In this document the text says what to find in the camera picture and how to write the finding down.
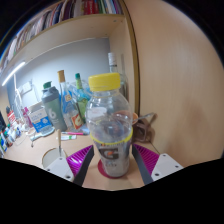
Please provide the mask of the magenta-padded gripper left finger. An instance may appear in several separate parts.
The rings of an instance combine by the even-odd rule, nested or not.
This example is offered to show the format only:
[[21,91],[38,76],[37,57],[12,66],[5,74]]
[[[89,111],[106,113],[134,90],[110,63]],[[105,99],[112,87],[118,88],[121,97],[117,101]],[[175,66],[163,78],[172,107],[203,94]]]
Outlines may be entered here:
[[94,147],[92,145],[70,156],[66,156],[64,150],[53,148],[44,154],[44,169],[78,186],[82,186],[93,156]]

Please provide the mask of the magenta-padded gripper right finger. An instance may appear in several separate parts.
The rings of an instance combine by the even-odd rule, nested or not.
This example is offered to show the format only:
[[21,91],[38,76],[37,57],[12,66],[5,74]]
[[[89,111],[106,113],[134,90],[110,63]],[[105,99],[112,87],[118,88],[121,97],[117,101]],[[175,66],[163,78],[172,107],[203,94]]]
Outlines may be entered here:
[[158,155],[137,144],[132,145],[132,155],[145,185],[182,169],[182,166],[167,153]]

